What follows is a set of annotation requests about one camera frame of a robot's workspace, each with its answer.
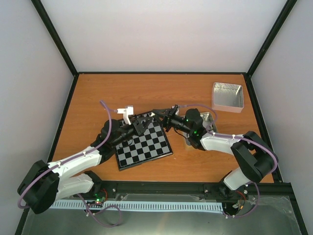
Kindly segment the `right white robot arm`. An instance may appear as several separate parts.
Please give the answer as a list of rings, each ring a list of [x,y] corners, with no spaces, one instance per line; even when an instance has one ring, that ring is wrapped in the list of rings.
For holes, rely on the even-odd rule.
[[[227,135],[213,131],[213,124],[203,124],[198,109],[189,109],[178,115],[178,106],[154,109],[152,116],[169,131],[171,128],[186,134],[188,141],[202,151],[218,151],[235,157],[238,168],[228,173],[218,186],[222,198],[229,199],[234,191],[249,183],[258,183],[278,166],[278,158],[258,134],[249,131],[243,135]]]

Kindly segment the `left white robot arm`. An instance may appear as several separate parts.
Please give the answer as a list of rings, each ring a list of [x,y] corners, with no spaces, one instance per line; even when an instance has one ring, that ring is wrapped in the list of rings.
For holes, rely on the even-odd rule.
[[[106,121],[95,142],[83,151],[47,164],[42,160],[35,162],[18,187],[18,194],[35,214],[75,194],[98,196],[102,191],[101,180],[89,168],[110,159],[122,142],[142,135],[152,120],[152,116],[133,116],[131,123],[123,126],[115,119]]]

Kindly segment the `green lit circuit board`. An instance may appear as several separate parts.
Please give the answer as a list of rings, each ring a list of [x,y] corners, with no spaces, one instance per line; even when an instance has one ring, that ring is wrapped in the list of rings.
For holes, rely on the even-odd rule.
[[[103,204],[108,199],[108,193],[105,189],[101,189],[99,193],[95,194],[95,203]]]

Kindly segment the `black and silver chessboard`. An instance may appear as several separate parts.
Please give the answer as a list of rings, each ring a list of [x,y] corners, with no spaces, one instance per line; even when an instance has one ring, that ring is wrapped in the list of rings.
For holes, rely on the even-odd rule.
[[[173,151],[160,124],[153,118],[144,134],[133,135],[116,146],[116,161],[120,171],[172,155]]]

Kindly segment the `gold metal tin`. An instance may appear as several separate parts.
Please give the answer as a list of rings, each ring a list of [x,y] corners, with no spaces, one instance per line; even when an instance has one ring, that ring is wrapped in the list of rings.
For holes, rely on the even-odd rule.
[[[183,133],[186,138],[186,146],[205,151],[201,139],[207,134],[207,128],[209,131],[217,131],[212,114],[210,112],[200,113],[198,109],[190,109],[183,117],[187,126],[191,128],[188,133]]]

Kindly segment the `black aluminium frame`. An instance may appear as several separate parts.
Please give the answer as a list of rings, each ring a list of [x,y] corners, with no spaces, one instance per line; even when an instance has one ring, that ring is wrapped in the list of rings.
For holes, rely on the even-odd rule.
[[[281,12],[279,13],[275,23],[273,24],[273,27],[271,28],[270,32],[268,33],[265,41],[263,42],[259,52],[257,53],[255,59],[253,60],[250,68],[248,69],[247,72],[190,72],[190,71],[184,71],[184,72],[174,72],[174,71],[90,71],[90,72],[86,72],[86,71],[80,71],[78,72],[77,69],[75,68],[61,38],[59,37],[59,34],[57,33],[57,30],[55,29],[53,22],[51,21],[43,3],[41,0],[31,0],[33,6],[35,7],[37,13],[39,14],[43,24],[45,25],[47,31],[49,32],[54,44],[56,45],[57,49],[59,50],[61,56],[63,57],[67,67],[69,68],[71,74],[73,75],[73,82],[72,85],[70,87],[69,90],[69,94],[66,100],[66,104],[65,107],[63,109],[62,112],[62,116],[61,116],[61,120],[60,123],[58,125],[57,128],[57,132],[48,156],[47,160],[52,160],[56,148],[57,148],[57,144],[62,132],[62,128],[64,126],[65,120],[66,120],[66,116],[70,107],[70,103],[71,100],[73,98],[74,95],[74,91],[76,88],[76,84],[79,80],[79,76],[82,74],[118,74],[118,75],[122,75],[122,74],[135,74],[135,75],[139,75],[139,74],[152,74],[152,75],[161,75],[163,76],[165,75],[242,75],[242,77],[244,78],[245,81],[245,88],[248,92],[249,95],[249,99],[250,99],[250,103],[252,105],[252,109],[254,112],[254,116],[256,119],[256,123],[258,125],[259,128],[259,132],[261,135],[262,140],[271,148],[272,147],[272,143],[270,141],[270,137],[268,134],[268,130],[266,128],[266,124],[264,121],[264,117],[261,111],[261,108],[259,106],[259,102],[255,93],[255,89],[252,83],[252,77],[255,73],[255,71],[257,70],[257,68],[259,67],[260,63],[262,62],[266,52],[269,50],[272,42],[275,40],[277,34],[279,33],[280,29],[282,28],[283,24],[285,23],[285,21],[287,20],[289,14],[292,12],[294,6],[297,3],[297,0],[287,0],[286,3],[284,4]],[[281,190],[283,189],[283,187],[289,187],[288,190],[291,190],[291,184],[290,183],[286,183],[283,182],[282,176],[281,176],[281,172],[279,167],[277,167],[276,170],[274,170],[274,173],[272,173],[272,177],[274,180],[274,185],[277,185],[276,188],[273,189],[273,191],[267,191],[267,194],[269,195],[269,193],[278,193],[280,192],[278,189],[281,188]],[[304,235],[304,234],[308,234],[307,233],[307,229],[302,217],[302,214],[300,212],[298,203],[296,201],[294,192],[293,193],[293,197],[294,199],[291,200],[291,205],[292,205],[292,209],[295,212],[295,216],[296,216],[296,221],[299,225],[300,228],[300,232]],[[20,219],[20,222],[18,224],[17,230],[16,230],[16,235],[21,235],[22,234],[22,230],[25,228],[25,223],[26,223],[26,217],[29,215],[30,209],[23,209],[23,213]]]

